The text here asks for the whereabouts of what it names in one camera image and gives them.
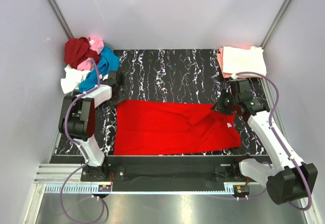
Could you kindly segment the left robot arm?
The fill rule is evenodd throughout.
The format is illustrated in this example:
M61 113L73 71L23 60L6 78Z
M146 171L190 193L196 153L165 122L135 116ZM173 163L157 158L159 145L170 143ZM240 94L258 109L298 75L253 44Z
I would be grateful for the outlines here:
M77 145L89 167L101 167L105 158L94 135L95 109L104 102L116 106L125 100L118 83L96 85L90 92L63 98L59 132Z

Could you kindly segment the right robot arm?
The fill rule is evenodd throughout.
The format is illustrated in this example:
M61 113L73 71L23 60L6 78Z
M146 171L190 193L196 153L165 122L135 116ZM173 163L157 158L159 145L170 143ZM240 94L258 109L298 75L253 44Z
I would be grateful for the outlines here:
M248 156L238 161L239 173L265 187L275 204L307 198L307 205L299 210L309 210L318 170L292 149L263 99L253 98L251 92L232 94L224 89L211 109L223 115L241 115L261 140L273 165L267 167Z

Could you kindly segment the bright red t shirt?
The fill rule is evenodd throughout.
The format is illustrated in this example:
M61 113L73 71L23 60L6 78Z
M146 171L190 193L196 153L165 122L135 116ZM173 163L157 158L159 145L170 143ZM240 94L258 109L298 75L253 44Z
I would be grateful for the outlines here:
M114 155L171 155L241 146L234 115L212 104L127 100L117 105Z

